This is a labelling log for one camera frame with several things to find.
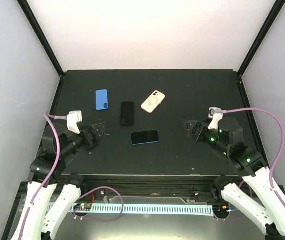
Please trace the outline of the blue smartphone black screen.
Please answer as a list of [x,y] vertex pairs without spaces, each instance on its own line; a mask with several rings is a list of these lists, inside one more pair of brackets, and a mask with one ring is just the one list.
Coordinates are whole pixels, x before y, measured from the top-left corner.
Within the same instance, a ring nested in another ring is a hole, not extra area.
[[160,141],[159,132],[157,130],[132,132],[130,138],[133,145],[151,144]]

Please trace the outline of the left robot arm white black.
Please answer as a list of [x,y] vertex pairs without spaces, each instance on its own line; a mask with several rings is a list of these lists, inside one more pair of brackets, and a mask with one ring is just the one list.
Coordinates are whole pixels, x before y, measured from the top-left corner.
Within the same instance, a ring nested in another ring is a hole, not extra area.
[[81,124],[79,134],[62,124],[54,127],[44,129],[36,159],[30,165],[27,196],[13,240],[55,239],[72,205],[90,194],[83,176],[62,178],[62,173],[66,161],[79,150],[89,151],[100,145],[106,124]]

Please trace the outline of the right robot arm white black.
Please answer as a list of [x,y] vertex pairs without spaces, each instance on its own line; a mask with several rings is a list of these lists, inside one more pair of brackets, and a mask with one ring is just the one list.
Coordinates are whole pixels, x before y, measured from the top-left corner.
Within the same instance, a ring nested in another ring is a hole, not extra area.
[[243,192],[229,177],[222,175],[210,186],[210,197],[232,204],[250,219],[267,240],[285,240],[285,194],[270,177],[271,170],[262,155],[245,144],[243,127],[234,118],[211,122],[183,120],[189,138],[206,143],[221,154],[242,180],[254,191],[260,202]]

